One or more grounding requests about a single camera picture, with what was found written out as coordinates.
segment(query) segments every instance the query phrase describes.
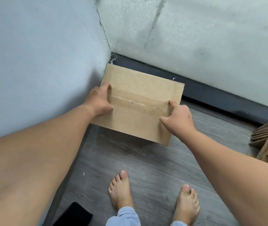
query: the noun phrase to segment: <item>vinyl plank flooring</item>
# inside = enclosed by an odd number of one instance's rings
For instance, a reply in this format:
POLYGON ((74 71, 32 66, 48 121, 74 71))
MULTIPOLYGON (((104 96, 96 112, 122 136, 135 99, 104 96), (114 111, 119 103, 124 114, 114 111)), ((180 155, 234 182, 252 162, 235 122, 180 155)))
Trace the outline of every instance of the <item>vinyl plank flooring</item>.
MULTIPOLYGON (((251 153, 251 131, 191 110, 196 128, 238 152, 251 153)), ((111 179, 127 170, 141 225, 168 225, 182 184, 196 189, 201 212, 195 225, 238 225, 189 149, 172 136, 170 146, 92 125, 53 222, 76 201, 93 213, 91 226, 116 215, 108 195, 111 179)))

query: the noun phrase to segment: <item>wall stain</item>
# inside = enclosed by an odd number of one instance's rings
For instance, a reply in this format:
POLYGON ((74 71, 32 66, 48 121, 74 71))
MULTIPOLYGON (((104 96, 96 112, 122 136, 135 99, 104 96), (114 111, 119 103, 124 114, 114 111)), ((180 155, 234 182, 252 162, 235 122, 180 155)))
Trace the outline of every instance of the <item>wall stain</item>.
POLYGON ((147 49, 147 43, 149 42, 150 35, 151 35, 153 29, 155 28, 155 25, 157 24, 157 22, 159 20, 159 16, 161 14, 161 11, 162 11, 165 3, 166 3, 166 0, 161 0, 160 3, 159 3, 159 5, 158 5, 158 9, 157 9, 155 18, 154 18, 154 20, 152 22, 151 28, 149 30, 149 34, 147 35, 147 41, 145 42, 145 45, 144 45, 144 48, 145 49, 147 49))

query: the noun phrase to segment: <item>black baseboard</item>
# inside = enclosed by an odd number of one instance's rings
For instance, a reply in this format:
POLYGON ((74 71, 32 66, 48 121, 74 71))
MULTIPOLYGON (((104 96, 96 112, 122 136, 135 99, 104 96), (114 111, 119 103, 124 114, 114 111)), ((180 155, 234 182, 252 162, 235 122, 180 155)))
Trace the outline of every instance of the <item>black baseboard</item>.
POLYGON ((247 121, 256 126, 268 122, 268 106, 260 103, 118 54, 111 54, 110 63, 184 83, 183 99, 195 104, 247 121))

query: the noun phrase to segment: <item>pant leg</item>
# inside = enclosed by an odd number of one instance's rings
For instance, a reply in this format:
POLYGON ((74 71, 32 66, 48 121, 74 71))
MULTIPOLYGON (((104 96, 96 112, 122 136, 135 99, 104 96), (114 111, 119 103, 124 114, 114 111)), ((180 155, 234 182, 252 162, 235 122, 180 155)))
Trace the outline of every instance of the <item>pant leg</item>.
POLYGON ((109 218, 106 226, 140 226, 140 220, 135 210, 126 206, 118 211, 117 216, 109 218))
POLYGON ((182 221, 174 221, 171 226, 187 226, 187 224, 183 223, 182 221))

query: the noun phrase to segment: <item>smartphone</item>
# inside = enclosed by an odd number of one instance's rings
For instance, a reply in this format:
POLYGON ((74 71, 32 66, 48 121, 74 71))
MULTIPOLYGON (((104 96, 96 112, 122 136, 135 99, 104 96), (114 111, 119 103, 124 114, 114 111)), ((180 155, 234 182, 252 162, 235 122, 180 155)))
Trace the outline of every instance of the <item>smartphone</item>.
POLYGON ((88 226, 92 216, 78 203, 73 202, 53 226, 88 226))

